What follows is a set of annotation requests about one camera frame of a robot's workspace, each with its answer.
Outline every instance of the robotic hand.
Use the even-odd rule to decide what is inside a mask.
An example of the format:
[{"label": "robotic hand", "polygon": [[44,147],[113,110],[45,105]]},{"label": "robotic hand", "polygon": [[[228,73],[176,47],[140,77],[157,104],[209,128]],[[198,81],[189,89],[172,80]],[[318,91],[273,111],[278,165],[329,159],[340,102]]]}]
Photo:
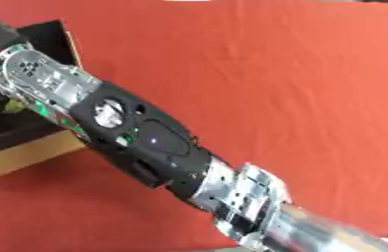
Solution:
[{"label": "robotic hand", "polygon": [[2,23],[0,95],[71,130],[143,184],[211,213],[222,234],[251,250],[388,251],[379,238],[293,206],[274,174],[249,163],[233,169],[151,103],[59,64]]}]

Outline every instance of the red tablecloth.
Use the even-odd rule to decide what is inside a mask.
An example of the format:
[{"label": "red tablecloth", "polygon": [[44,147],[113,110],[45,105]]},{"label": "red tablecloth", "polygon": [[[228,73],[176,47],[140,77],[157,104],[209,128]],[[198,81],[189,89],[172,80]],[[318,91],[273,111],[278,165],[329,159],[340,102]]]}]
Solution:
[{"label": "red tablecloth", "polygon": [[[388,235],[388,4],[1,0],[0,18],[63,20],[91,73],[276,172],[305,208]],[[87,150],[0,178],[0,251],[226,244]]]}]

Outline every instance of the green led light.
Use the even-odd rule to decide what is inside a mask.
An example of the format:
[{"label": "green led light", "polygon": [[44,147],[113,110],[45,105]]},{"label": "green led light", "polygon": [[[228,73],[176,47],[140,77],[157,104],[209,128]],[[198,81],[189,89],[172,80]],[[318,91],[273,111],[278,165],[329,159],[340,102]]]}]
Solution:
[{"label": "green led light", "polygon": [[65,118],[61,118],[61,119],[59,119],[59,121],[60,121],[61,124],[64,125],[64,126],[68,126],[68,125],[69,125],[69,124],[68,124],[68,120],[65,119]]},{"label": "green led light", "polygon": [[36,100],[34,102],[34,111],[42,116],[48,117],[48,110],[45,107],[45,105],[40,102],[39,100]]},{"label": "green led light", "polygon": [[84,130],[79,126],[72,127],[72,130],[78,132],[78,133],[85,133]]},{"label": "green led light", "polygon": [[131,137],[131,136],[128,135],[128,134],[123,134],[122,137],[123,137],[123,139],[125,139],[125,141],[127,141],[128,143],[133,142],[133,137]]}]

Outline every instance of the metal cylinder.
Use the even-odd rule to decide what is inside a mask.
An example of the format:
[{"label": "metal cylinder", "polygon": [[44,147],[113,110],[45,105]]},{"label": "metal cylinder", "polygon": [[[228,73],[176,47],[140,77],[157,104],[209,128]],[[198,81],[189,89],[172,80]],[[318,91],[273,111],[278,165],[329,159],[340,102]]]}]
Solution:
[{"label": "metal cylinder", "polygon": [[282,205],[263,243],[280,252],[388,252],[380,238],[289,204]]}]

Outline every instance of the silver metal component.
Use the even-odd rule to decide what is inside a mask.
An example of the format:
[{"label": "silver metal component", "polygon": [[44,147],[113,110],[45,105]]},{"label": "silver metal component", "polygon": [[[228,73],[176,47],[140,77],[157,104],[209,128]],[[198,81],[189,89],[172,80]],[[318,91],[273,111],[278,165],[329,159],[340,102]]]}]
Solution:
[{"label": "silver metal component", "polygon": [[208,174],[191,203],[200,209],[213,213],[220,201],[227,197],[234,182],[235,173],[231,167],[216,157],[212,157]]},{"label": "silver metal component", "polygon": [[103,104],[98,104],[95,107],[95,113],[95,121],[102,127],[111,129],[123,123],[122,114],[124,113],[124,109],[115,100],[104,100]]},{"label": "silver metal component", "polygon": [[214,214],[216,228],[252,251],[388,252],[388,243],[294,207],[282,180],[246,163],[234,171],[213,157],[191,203]]},{"label": "silver metal component", "polygon": [[388,252],[388,243],[378,237],[289,204],[282,204],[265,237],[265,245],[274,251]]},{"label": "silver metal component", "polygon": [[[285,184],[274,174],[249,163],[234,171],[213,157],[204,182],[190,201],[214,213],[215,226],[222,234],[254,251],[265,251],[269,249],[261,242],[265,232],[281,204],[289,200]],[[258,227],[247,233],[247,225]]]},{"label": "silver metal component", "polygon": [[0,93],[22,102],[55,124],[89,139],[70,117],[70,108],[100,85],[87,72],[59,64],[33,50],[28,43],[17,44],[0,53]]}]

